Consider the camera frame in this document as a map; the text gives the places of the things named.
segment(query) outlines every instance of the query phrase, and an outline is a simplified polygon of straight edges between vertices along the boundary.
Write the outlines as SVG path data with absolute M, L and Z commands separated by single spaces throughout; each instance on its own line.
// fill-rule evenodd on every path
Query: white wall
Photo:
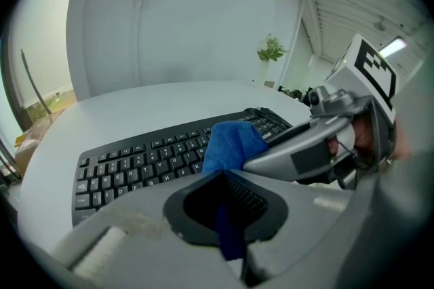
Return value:
M 309 76 L 304 85 L 305 90 L 322 85 L 324 80 L 332 71 L 333 66 L 334 64 L 332 62 L 324 60 L 323 58 L 318 58 L 317 62 L 309 70 Z
M 289 90 L 304 91 L 309 75 L 309 62 L 313 51 L 309 43 L 309 37 L 303 25 L 298 30 L 294 50 L 290 57 L 290 63 L 283 78 L 282 86 Z
M 19 0 L 9 32 L 9 51 L 25 107 L 37 102 L 21 60 L 23 49 L 33 80 L 43 97 L 72 89 L 66 57 L 69 0 Z
M 83 67 L 74 84 L 87 81 L 89 96 L 134 87 L 137 3 L 83 0 L 81 13 L 75 4 L 68 13 L 68 59 L 71 69 Z M 138 47 L 142 83 L 250 83 L 258 72 L 259 42 L 273 33 L 287 43 L 298 5 L 297 0 L 145 0 Z M 87 97 L 85 90 L 77 97 Z
M 285 49 L 290 50 L 294 44 L 300 24 L 302 5 L 300 0 L 275 0 L 275 24 L 274 31 L 271 32 L 279 38 Z M 279 87 L 278 81 L 285 66 L 286 55 L 282 56 L 277 62 L 270 61 L 267 80 L 275 82 L 275 88 Z
M 7 150 L 13 155 L 15 153 L 15 139 L 22 134 L 20 126 L 12 113 L 9 101 L 7 100 L 3 80 L 0 73 L 0 138 Z

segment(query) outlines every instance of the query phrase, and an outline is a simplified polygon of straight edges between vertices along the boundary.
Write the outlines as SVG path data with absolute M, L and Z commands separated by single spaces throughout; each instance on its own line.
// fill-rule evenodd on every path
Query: black opening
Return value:
M 216 231 L 217 213 L 223 204 L 227 207 L 231 222 L 240 230 L 256 222 L 269 207 L 264 198 L 226 174 L 220 174 L 188 195 L 184 201 L 184 210 L 199 224 Z

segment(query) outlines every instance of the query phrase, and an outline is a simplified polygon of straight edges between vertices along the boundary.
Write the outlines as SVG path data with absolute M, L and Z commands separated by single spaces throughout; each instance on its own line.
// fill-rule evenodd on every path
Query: blue cloth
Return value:
M 202 172 L 242 170 L 244 161 L 266 151 L 261 134 L 248 121 L 225 121 L 212 127 Z M 215 232 L 226 261 L 245 257 L 243 230 L 231 220 L 229 207 L 223 202 L 216 215 Z
M 260 132 L 248 121 L 225 121 L 212 127 L 202 172 L 242 170 L 244 161 L 266 151 Z

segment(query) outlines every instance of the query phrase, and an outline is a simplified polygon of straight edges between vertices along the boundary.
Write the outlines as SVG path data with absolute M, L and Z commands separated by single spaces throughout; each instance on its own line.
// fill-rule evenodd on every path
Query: keyboard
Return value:
M 292 126 L 266 108 L 184 123 L 120 140 L 80 155 L 73 187 L 73 225 L 130 191 L 152 189 L 202 172 L 212 126 L 250 121 L 267 144 Z

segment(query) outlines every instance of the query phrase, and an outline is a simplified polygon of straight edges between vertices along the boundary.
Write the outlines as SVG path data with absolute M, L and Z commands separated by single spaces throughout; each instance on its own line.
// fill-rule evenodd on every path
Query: green plant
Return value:
M 288 52 L 283 48 L 279 40 L 271 34 L 265 37 L 256 51 L 258 52 L 259 59 L 262 61 L 277 61 L 278 58 Z

